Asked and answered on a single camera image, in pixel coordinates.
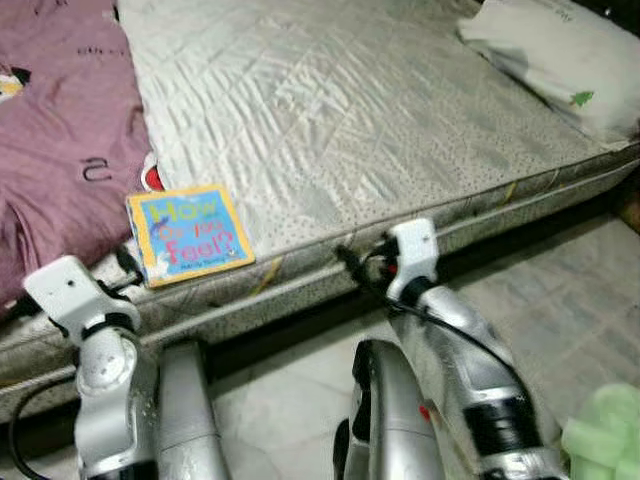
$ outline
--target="green cloth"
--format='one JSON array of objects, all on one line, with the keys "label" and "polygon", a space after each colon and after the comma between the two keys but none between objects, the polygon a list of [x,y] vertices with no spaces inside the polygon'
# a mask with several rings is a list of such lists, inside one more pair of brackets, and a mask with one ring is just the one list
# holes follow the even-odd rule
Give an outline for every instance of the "green cloth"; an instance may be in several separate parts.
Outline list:
[{"label": "green cloth", "polygon": [[572,480],[640,479],[640,390],[607,385],[562,433]]}]

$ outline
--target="blue book cover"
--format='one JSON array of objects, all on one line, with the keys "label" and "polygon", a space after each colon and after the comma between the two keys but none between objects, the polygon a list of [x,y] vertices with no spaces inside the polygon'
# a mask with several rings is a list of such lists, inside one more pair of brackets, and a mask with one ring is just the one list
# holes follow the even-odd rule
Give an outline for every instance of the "blue book cover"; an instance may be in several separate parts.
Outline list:
[{"label": "blue book cover", "polygon": [[131,195],[127,210],[149,287],[255,260],[229,195],[220,186]]}]

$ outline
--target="black cable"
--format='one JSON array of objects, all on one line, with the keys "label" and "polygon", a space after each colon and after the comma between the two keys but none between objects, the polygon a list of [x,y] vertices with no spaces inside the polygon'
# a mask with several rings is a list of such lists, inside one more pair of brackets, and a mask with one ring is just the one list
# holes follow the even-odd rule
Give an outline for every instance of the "black cable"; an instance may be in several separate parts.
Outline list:
[{"label": "black cable", "polygon": [[18,425],[18,420],[20,419],[20,414],[24,410],[24,407],[26,407],[27,404],[35,396],[40,395],[42,392],[49,390],[53,387],[57,387],[58,385],[68,383],[72,381],[74,378],[75,378],[75,373],[66,375],[62,378],[59,378],[58,380],[54,380],[53,382],[36,387],[32,391],[30,391],[27,395],[25,395],[20,400],[20,402],[18,402],[18,405],[16,405],[16,408],[13,411],[13,414],[11,415],[11,421],[9,422],[9,453],[11,455],[11,459],[13,460],[13,463],[15,463],[18,470],[20,470],[20,472],[25,477],[30,478],[31,480],[49,480],[49,478],[43,475],[40,475],[38,472],[35,472],[34,470],[32,470],[31,467],[27,465],[27,462],[25,462],[24,458],[22,457],[22,454],[20,453],[20,450],[18,449],[17,425]]},{"label": "black cable", "polygon": [[378,250],[379,248],[369,252],[367,255],[365,255],[365,257],[362,260],[360,260],[352,251],[350,251],[346,247],[339,246],[338,248],[336,248],[336,255],[346,264],[347,269],[351,272],[352,278],[358,284],[360,284],[361,286],[369,290],[369,292],[371,292],[374,296],[380,298],[385,304],[389,305],[392,308],[395,308],[396,310],[403,311],[405,313],[408,313],[409,315],[415,315],[416,317],[426,322],[429,322],[434,325],[437,325],[438,327],[444,328],[445,330],[448,330],[451,333],[459,336],[463,340],[469,342],[470,344],[474,345],[475,347],[479,348],[480,350],[485,352],[487,355],[495,359],[511,375],[511,377],[513,377],[513,380],[516,382],[516,384],[522,391],[522,396],[524,397],[525,402],[527,402],[527,404],[531,408],[531,415],[534,415],[535,406],[533,403],[533,399],[531,397],[531,393],[529,392],[529,389],[527,388],[526,384],[524,383],[524,381],[522,380],[522,378],[520,377],[520,375],[518,374],[518,372],[516,371],[513,365],[511,365],[509,362],[504,360],[500,355],[494,352],[490,347],[487,347],[484,343],[477,340],[473,336],[469,335],[467,332],[460,330],[457,327],[454,327],[453,325],[445,322],[444,320],[441,320],[440,318],[434,315],[431,315],[426,310],[420,310],[418,308],[411,307],[397,300],[391,300],[390,298],[387,298],[387,296],[384,293],[380,292],[380,290],[375,288],[375,285],[373,284],[371,279],[366,275],[365,269],[366,269],[367,262],[372,257],[379,255]]}]

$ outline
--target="white pillow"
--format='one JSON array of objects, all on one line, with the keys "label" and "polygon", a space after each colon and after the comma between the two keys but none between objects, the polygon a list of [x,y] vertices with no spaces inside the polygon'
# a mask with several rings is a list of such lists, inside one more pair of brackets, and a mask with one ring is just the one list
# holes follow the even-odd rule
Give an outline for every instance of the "white pillow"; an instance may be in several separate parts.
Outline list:
[{"label": "white pillow", "polygon": [[640,128],[640,40],[568,0],[486,0],[462,39],[586,135],[620,148]]}]

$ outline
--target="pink bedsheet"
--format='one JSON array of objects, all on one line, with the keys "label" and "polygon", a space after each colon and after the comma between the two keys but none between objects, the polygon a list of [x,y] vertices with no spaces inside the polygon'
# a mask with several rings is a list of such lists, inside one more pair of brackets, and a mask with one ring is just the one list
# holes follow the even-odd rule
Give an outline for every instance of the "pink bedsheet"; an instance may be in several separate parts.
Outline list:
[{"label": "pink bedsheet", "polygon": [[92,263],[129,236],[124,198],[150,151],[112,0],[2,0],[0,317],[22,279],[63,254]]}]

